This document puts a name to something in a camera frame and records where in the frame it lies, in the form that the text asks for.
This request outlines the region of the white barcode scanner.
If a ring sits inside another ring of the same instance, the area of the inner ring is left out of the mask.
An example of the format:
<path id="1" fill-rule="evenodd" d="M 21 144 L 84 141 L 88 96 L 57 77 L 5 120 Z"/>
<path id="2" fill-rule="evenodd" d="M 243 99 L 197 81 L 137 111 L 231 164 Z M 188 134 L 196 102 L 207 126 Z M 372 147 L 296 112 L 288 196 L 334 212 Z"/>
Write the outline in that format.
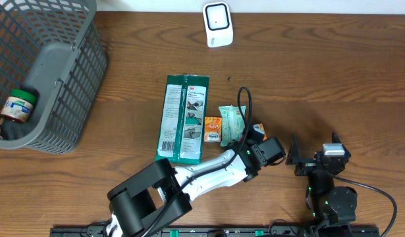
<path id="1" fill-rule="evenodd" d="M 224 1 L 203 6 L 203 19 L 210 48 L 228 46 L 233 42 L 234 31 L 229 5 Z"/>

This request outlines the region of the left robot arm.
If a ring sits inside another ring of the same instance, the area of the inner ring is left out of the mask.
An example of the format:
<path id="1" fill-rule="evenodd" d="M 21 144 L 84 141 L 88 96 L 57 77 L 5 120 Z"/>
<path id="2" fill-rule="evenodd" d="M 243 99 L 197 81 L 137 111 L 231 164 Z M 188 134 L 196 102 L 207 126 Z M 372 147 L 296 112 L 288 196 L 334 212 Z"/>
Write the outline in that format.
<path id="1" fill-rule="evenodd" d="M 241 142 L 198 165 L 172 166 L 158 160 L 107 193 L 111 221 L 106 236 L 151 236 L 192 210 L 191 203 L 214 189 L 255 178 L 277 165 L 285 150 L 276 137 L 250 129 Z"/>

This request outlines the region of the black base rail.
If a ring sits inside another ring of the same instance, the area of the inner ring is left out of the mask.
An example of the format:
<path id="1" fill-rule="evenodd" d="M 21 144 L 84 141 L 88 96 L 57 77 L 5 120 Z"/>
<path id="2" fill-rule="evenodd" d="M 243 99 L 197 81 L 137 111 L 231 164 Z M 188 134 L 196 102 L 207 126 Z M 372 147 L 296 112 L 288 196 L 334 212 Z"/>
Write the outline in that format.
<path id="1" fill-rule="evenodd" d="M 51 228 L 50 237 L 104 237 L 108 236 L 103 225 L 89 225 L 73 228 Z M 262 227 L 179 227 L 164 228 L 155 237 L 257 237 L 257 236 L 319 236 L 319 237 L 379 237 L 376 227 L 334 226 L 327 228 L 275 225 Z"/>

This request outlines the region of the mint green wipes packet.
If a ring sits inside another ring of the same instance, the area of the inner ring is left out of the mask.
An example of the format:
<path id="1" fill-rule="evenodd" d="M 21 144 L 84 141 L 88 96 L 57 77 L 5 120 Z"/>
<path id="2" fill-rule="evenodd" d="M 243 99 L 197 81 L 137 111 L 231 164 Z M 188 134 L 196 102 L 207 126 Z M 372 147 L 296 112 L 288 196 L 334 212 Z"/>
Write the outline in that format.
<path id="1" fill-rule="evenodd" d="M 242 115 L 245 115 L 246 107 L 242 106 L 241 109 L 229 106 L 220 106 L 219 112 L 221 114 L 221 146 L 226 147 L 229 143 L 239 142 L 245 125 Z"/>

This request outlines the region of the grey plastic mesh basket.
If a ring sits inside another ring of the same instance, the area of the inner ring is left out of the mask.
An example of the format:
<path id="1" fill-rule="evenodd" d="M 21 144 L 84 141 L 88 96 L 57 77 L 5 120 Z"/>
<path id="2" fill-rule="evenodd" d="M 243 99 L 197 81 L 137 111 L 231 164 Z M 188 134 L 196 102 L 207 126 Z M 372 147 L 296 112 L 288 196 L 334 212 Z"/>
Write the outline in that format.
<path id="1" fill-rule="evenodd" d="M 78 144 L 107 71 L 95 1 L 0 1 L 0 148 L 63 154 Z M 35 96 L 19 123 L 11 92 Z"/>

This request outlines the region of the green lid glass jar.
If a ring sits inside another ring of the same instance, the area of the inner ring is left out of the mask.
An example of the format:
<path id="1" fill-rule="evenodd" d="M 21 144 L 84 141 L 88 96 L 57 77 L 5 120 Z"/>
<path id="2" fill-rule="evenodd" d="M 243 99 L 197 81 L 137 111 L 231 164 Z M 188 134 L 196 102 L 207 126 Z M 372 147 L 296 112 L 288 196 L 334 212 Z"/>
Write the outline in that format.
<path id="1" fill-rule="evenodd" d="M 25 123 L 28 121 L 36 101 L 35 95 L 24 90 L 13 89 L 1 110 L 1 114 L 11 121 Z"/>

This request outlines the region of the orange tissue pack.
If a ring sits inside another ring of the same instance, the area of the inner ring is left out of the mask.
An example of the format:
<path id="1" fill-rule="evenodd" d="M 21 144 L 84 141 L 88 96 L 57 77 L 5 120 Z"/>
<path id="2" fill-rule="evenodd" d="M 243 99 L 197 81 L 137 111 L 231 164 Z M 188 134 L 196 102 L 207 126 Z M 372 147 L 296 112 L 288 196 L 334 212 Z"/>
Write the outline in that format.
<path id="1" fill-rule="evenodd" d="M 255 125 L 254 125 L 254 130 L 257 131 L 257 132 L 259 132 L 259 133 L 261 133 L 261 134 L 263 134 L 263 139 L 262 139 L 263 141 L 265 141 L 265 140 L 267 139 L 267 135 L 266 135 L 266 133 L 265 133 L 265 129 L 264 129 L 262 123 L 255 124 Z"/>
<path id="2" fill-rule="evenodd" d="M 205 117 L 203 137 L 204 142 L 219 143 L 221 141 L 221 127 L 221 117 Z"/>

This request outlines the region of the green 3M gloves package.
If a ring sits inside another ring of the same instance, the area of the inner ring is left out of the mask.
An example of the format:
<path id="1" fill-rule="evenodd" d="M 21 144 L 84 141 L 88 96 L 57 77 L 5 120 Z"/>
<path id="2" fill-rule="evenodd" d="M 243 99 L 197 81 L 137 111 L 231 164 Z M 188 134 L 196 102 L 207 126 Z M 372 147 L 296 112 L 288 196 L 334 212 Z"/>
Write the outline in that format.
<path id="1" fill-rule="evenodd" d="M 209 76 L 167 77 L 155 160 L 197 165 L 202 159 Z"/>

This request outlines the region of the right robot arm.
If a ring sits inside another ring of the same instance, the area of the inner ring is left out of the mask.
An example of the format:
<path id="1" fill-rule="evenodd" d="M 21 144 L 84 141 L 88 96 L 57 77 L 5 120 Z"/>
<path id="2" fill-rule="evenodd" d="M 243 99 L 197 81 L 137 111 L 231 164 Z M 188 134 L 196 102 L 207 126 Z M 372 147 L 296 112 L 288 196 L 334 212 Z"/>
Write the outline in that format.
<path id="1" fill-rule="evenodd" d="M 308 178 L 306 206 L 315 222 L 300 228 L 298 236 L 351 236 L 350 223 L 356 220 L 357 192 L 347 186 L 335 186 L 334 177 L 345 169 L 351 153 L 335 133 L 330 143 L 312 158 L 300 155 L 298 142 L 292 137 L 286 164 L 295 167 L 296 176 Z"/>

